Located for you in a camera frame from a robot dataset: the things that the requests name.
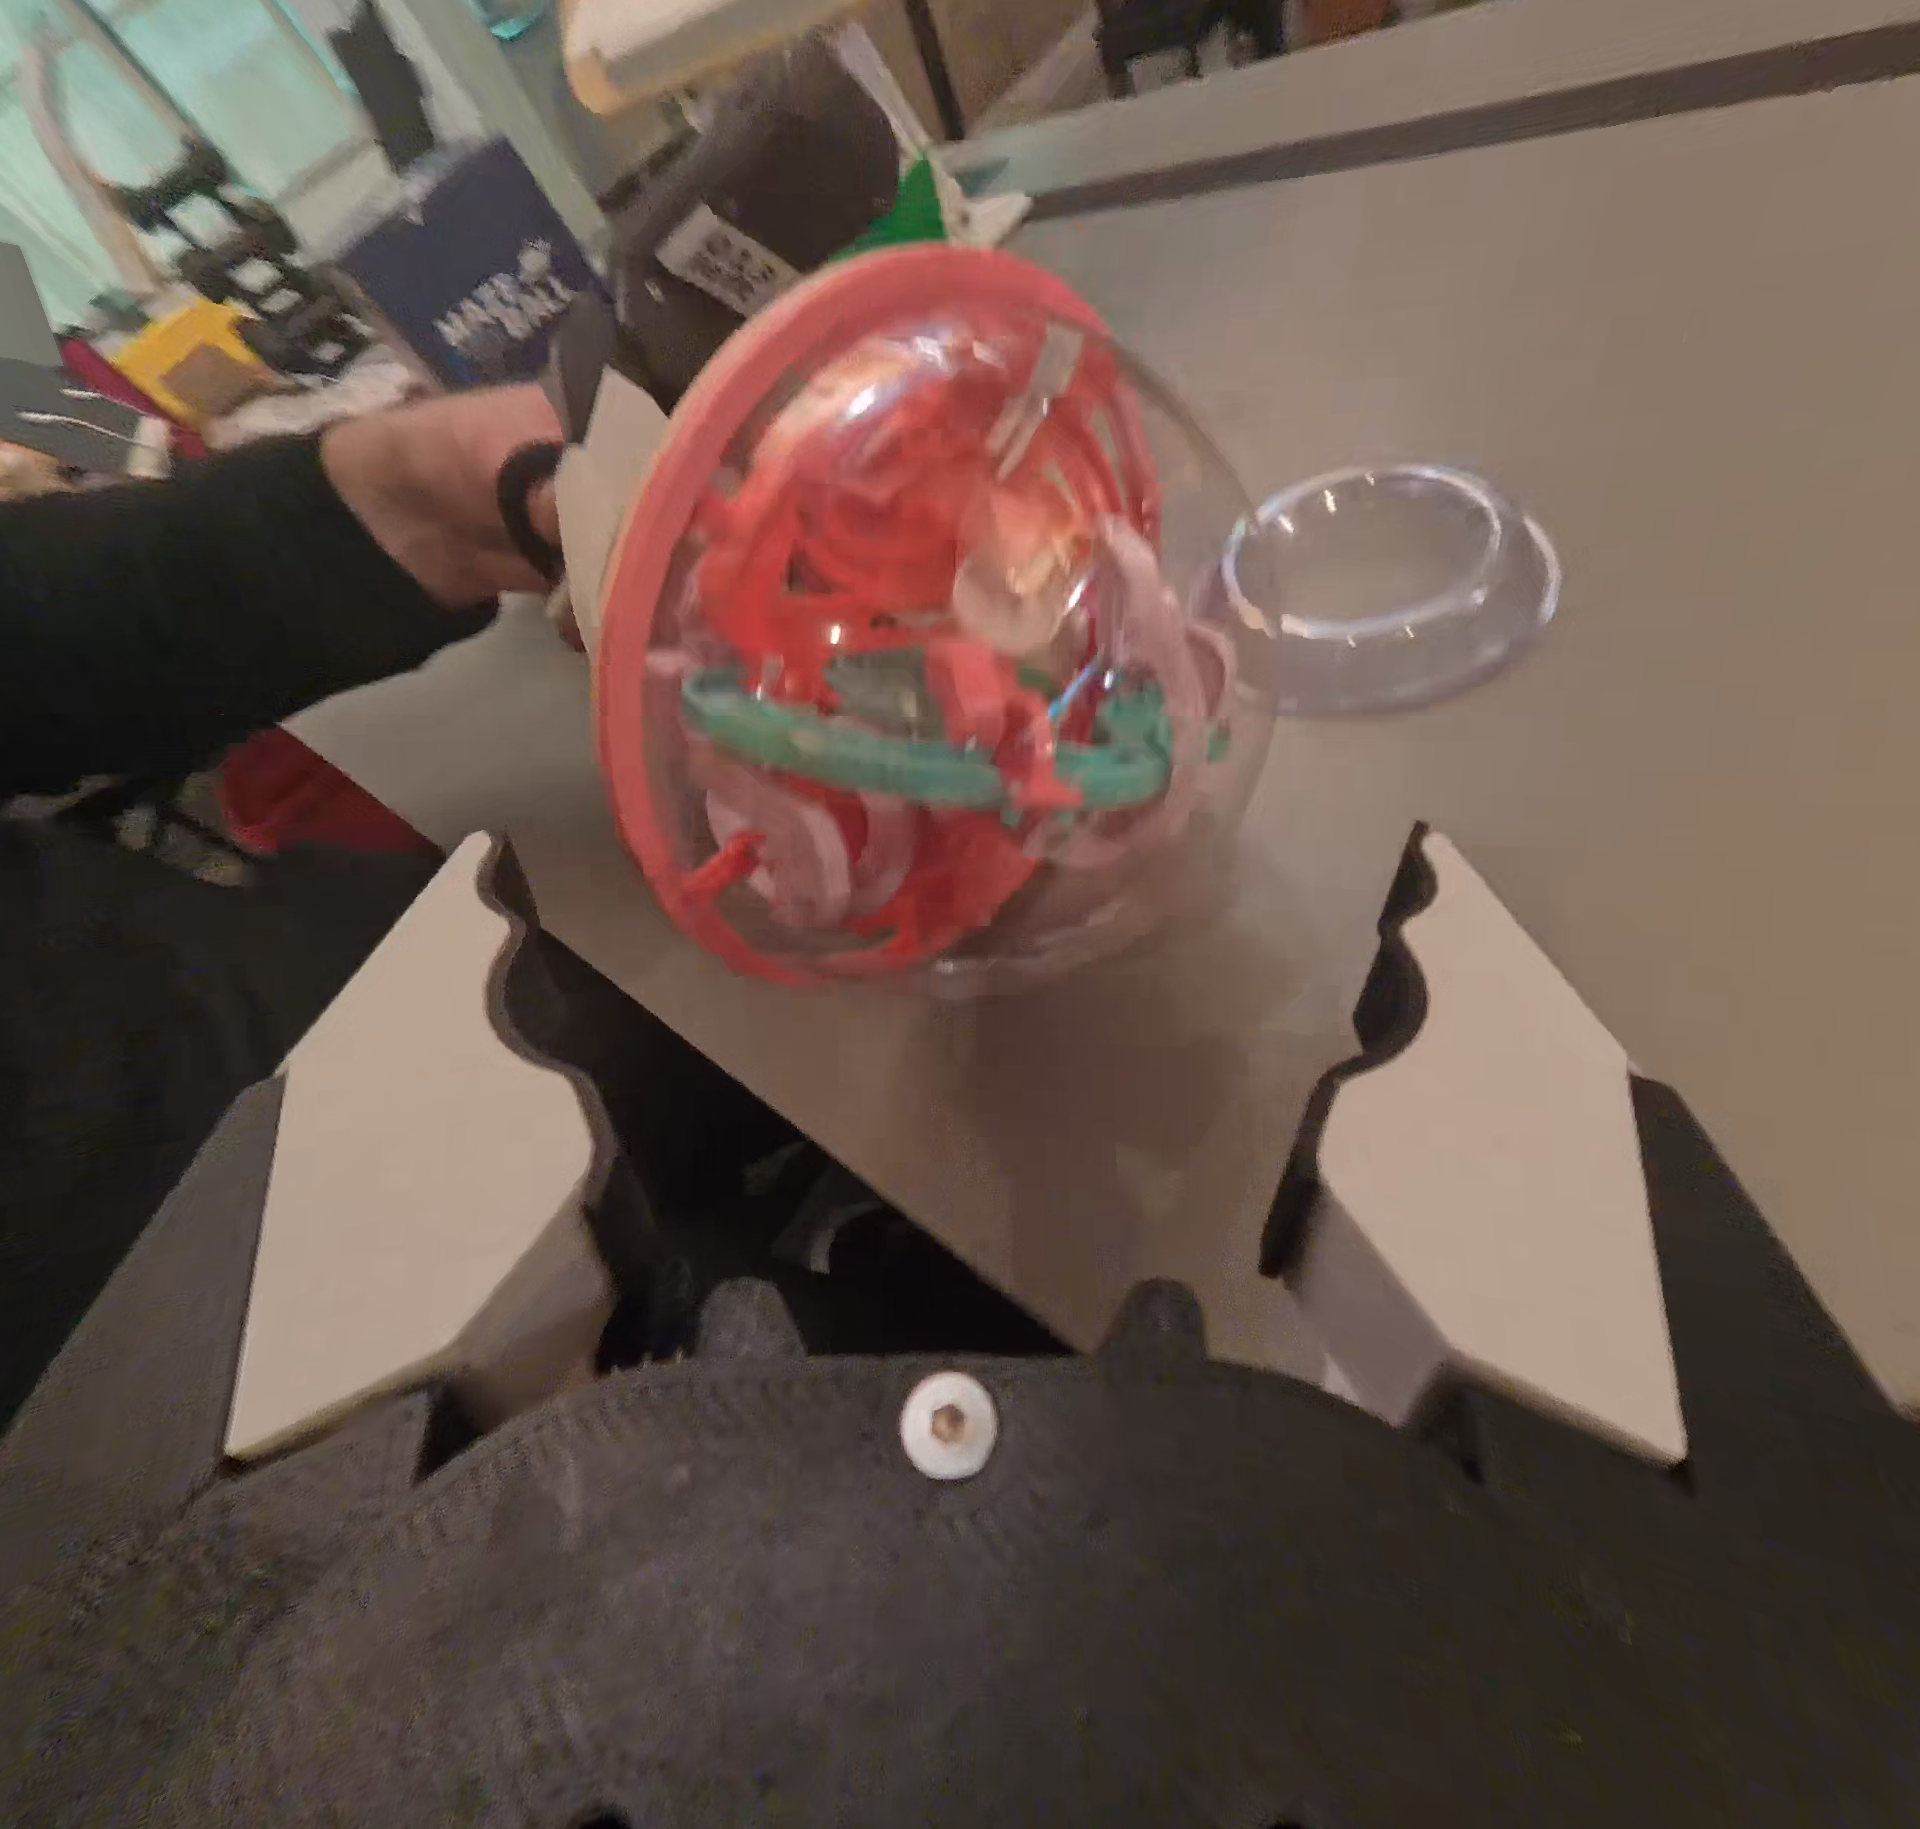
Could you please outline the person's leg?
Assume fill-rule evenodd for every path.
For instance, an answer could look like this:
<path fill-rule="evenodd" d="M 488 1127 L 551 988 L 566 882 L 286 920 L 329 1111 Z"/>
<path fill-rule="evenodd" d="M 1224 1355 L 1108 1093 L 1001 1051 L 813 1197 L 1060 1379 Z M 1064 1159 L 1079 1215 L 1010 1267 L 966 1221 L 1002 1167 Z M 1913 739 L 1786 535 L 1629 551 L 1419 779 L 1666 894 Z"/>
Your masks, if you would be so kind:
<path fill-rule="evenodd" d="M 430 885 L 441 856 L 291 849 L 208 882 L 65 820 L 4 822 L 3 1420 L 246 1088 L 267 1078 Z M 829 1282 L 779 1262 L 736 1169 L 778 1138 L 684 1039 L 556 939 L 535 1042 L 599 1088 L 637 1200 L 610 1217 L 614 1360 L 693 1345 L 721 1282 L 767 1282 L 839 1353 Z"/>

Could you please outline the red cloth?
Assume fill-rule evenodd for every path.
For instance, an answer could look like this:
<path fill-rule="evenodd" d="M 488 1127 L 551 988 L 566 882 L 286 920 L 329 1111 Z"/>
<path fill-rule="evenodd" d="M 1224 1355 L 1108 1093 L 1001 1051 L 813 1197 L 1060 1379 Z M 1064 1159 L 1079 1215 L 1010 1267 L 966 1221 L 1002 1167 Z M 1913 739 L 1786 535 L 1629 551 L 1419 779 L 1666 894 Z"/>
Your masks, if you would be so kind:
<path fill-rule="evenodd" d="M 295 849 L 434 854 L 418 829 L 286 728 L 238 743 L 212 778 L 231 839 L 253 856 Z"/>

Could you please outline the clear plastic ball stand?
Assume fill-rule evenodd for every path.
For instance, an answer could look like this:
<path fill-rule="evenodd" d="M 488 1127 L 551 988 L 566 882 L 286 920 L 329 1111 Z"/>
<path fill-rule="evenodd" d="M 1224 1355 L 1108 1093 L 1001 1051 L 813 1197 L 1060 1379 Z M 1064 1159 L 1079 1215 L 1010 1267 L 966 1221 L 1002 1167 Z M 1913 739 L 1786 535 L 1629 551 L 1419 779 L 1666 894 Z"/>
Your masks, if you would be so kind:
<path fill-rule="evenodd" d="M 1422 708 L 1527 653 L 1561 609 L 1555 546 L 1472 469 L 1319 471 L 1233 528 L 1202 588 L 1241 689 L 1289 718 Z"/>

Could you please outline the clear red maze ball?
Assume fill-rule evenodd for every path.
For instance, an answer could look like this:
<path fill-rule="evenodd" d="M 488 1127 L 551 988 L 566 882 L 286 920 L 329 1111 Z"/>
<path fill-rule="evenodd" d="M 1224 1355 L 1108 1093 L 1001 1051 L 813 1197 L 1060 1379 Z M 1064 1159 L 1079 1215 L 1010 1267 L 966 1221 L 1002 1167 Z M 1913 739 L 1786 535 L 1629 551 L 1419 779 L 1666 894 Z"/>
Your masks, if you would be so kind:
<path fill-rule="evenodd" d="M 1254 527 L 1059 277 L 845 260 L 713 354 L 614 528 L 614 834 L 762 982 L 958 1000 L 1126 952 L 1219 868 L 1271 745 L 1226 592 Z"/>

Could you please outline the green cloth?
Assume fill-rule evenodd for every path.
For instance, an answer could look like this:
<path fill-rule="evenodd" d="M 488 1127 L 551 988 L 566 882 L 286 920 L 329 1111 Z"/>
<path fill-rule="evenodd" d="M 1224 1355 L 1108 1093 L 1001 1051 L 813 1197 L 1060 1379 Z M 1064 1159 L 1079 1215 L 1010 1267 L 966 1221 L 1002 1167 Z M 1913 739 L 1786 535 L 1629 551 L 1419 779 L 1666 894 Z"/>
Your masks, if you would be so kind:
<path fill-rule="evenodd" d="M 876 223 L 883 247 L 912 242 L 958 245 L 969 235 L 969 200 L 934 156 L 912 160 L 899 176 L 895 204 Z"/>

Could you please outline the dark blue box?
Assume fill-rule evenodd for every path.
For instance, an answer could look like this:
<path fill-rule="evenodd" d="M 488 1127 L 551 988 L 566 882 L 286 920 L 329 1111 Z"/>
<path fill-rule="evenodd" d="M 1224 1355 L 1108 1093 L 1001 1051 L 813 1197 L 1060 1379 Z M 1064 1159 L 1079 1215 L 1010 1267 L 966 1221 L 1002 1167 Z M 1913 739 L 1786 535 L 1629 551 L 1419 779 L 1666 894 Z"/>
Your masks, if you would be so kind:
<path fill-rule="evenodd" d="M 443 147 L 396 176 L 328 264 L 452 391 L 541 376 L 572 306 L 608 305 L 584 247 L 503 136 Z"/>

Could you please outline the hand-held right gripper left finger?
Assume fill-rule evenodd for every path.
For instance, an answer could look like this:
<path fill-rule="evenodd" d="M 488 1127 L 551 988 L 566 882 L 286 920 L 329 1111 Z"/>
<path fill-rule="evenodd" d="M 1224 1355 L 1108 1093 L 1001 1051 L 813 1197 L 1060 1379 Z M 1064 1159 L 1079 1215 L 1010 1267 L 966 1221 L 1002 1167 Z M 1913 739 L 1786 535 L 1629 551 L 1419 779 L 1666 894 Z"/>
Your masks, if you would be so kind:
<path fill-rule="evenodd" d="M 491 1428 L 589 1381 L 621 1155 L 562 1037 L 514 851 L 471 834 L 276 1072 L 228 1459 L 404 1390 Z"/>

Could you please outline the person's left forearm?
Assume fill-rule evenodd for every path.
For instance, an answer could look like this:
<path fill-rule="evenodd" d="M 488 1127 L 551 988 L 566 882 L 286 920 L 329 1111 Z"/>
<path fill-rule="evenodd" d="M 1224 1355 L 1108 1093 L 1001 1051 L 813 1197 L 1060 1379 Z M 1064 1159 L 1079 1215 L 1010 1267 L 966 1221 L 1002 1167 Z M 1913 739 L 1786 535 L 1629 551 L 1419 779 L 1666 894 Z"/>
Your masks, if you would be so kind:
<path fill-rule="evenodd" d="M 4 503 L 4 800 L 183 775 L 493 623 L 516 559 L 380 521 L 342 486 L 346 437 Z"/>

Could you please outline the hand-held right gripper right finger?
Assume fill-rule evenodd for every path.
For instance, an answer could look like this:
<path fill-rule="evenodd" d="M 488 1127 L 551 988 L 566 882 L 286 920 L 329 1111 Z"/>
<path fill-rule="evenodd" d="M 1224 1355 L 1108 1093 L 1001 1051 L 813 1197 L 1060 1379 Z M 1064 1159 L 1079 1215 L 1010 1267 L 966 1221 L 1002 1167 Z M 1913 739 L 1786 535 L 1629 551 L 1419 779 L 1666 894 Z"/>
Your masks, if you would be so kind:
<path fill-rule="evenodd" d="M 1655 1468 L 1689 1456 L 1636 1070 L 1491 885 L 1416 825 L 1259 1235 L 1334 1395 L 1399 1428 L 1458 1390 Z"/>

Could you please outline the yellow box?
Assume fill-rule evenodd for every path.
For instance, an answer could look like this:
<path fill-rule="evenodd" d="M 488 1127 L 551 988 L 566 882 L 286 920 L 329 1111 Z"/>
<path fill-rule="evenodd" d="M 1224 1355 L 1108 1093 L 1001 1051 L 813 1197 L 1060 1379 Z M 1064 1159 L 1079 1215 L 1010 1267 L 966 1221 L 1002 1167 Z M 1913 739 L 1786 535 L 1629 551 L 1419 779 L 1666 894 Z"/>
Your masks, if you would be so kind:
<path fill-rule="evenodd" d="M 253 322 L 231 305 L 193 297 L 130 335 L 112 361 L 169 419 L 201 429 L 280 382 L 248 340 Z"/>

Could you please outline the person's left hand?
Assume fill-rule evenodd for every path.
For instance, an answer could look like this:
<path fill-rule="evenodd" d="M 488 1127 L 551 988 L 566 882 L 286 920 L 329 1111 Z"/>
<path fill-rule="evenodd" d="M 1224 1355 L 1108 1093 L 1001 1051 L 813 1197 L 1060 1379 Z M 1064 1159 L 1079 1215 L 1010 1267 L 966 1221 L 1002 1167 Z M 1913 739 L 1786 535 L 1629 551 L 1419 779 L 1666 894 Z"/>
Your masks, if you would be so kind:
<path fill-rule="evenodd" d="M 329 423 L 324 471 L 346 507 L 433 602 L 473 611 L 537 595 L 569 645 L 558 469 L 563 422 L 528 382 Z"/>

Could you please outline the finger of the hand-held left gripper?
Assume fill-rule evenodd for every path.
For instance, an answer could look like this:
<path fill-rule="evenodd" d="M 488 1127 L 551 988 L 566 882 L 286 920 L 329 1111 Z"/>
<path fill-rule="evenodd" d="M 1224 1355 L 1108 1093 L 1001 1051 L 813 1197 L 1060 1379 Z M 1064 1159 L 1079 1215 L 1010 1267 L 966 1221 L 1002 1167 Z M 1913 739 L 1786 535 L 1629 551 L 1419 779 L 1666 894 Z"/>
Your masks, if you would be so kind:
<path fill-rule="evenodd" d="M 599 373 L 584 435 L 563 448 L 556 503 L 563 556 L 563 603 L 581 652 L 593 652 L 602 626 L 602 588 L 614 540 L 669 433 L 669 414 L 617 368 Z"/>

